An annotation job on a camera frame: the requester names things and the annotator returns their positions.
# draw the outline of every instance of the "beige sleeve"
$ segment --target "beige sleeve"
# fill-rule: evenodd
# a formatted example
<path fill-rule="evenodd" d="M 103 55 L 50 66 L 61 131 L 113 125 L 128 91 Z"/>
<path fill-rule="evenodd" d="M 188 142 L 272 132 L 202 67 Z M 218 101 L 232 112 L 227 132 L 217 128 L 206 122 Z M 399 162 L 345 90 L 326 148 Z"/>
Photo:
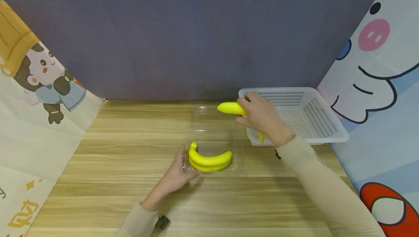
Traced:
<path fill-rule="evenodd" d="M 307 195 L 323 213 L 334 237 L 385 237 L 358 196 L 325 166 L 302 138 L 276 149 L 295 172 Z"/>
<path fill-rule="evenodd" d="M 157 220 L 157 212 L 149 212 L 137 203 L 125 218 L 115 237 L 150 237 Z"/>

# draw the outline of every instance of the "plastic container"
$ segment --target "plastic container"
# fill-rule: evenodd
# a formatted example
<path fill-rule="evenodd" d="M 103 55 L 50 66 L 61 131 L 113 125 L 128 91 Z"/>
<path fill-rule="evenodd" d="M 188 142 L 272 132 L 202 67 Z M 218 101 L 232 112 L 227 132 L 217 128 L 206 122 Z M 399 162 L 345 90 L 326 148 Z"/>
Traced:
<path fill-rule="evenodd" d="M 257 92 L 273 102 L 282 121 L 311 145 L 345 142 L 349 139 L 341 121 L 316 89 L 243 88 L 238 95 L 243 97 L 249 91 Z M 246 127 L 246 133 L 253 146 L 273 146 L 266 136 L 261 144 L 259 133 L 253 129 Z"/>
<path fill-rule="evenodd" d="M 235 116 L 220 113 L 217 105 L 198 106 L 191 109 L 190 130 L 185 139 L 189 149 L 191 143 L 196 141 L 198 153 L 212 157 L 226 151 L 232 152 L 230 164 L 221 171 L 203 173 L 201 176 L 215 177 L 243 177 L 247 176 L 244 164 L 243 140 L 246 140 L 243 127 L 235 123 Z M 184 171 L 193 170 L 184 156 Z"/>

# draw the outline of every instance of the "fabric banner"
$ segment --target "fabric banner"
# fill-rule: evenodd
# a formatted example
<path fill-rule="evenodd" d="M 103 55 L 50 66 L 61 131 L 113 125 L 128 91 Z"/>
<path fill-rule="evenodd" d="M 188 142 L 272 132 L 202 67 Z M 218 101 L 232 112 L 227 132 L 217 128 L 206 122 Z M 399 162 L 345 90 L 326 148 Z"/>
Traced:
<path fill-rule="evenodd" d="M 0 237 L 27 232 L 104 100 L 0 0 Z"/>
<path fill-rule="evenodd" d="M 419 0 L 375 0 L 318 89 L 350 138 L 332 148 L 388 237 L 419 236 Z"/>

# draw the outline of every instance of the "wood grain surface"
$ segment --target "wood grain surface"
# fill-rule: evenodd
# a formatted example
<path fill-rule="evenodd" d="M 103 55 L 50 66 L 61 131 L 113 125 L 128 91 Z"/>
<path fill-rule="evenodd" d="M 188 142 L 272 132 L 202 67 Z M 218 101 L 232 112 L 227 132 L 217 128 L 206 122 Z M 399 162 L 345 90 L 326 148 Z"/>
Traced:
<path fill-rule="evenodd" d="M 232 116 L 212 112 L 217 104 L 106 102 L 27 237 L 112 237 L 164 174 L 191 129 L 231 131 Z M 330 236 L 274 148 L 251 146 L 243 127 L 234 127 L 234 136 L 242 149 L 240 172 L 203 174 L 170 195 L 160 213 L 171 224 L 152 236 Z M 314 149 L 350 185 L 330 147 Z"/>

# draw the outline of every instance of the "purple-gray wall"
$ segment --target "purple-gray wall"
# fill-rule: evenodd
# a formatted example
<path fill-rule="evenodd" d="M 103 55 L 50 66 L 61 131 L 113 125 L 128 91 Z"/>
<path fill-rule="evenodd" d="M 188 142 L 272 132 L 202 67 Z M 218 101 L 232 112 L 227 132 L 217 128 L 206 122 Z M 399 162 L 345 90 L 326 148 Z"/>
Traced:
<path fill-rule="evenodd" d="M 374 0 L 5 1 L 97 96 L 196 100 L 317 87 Z"/>

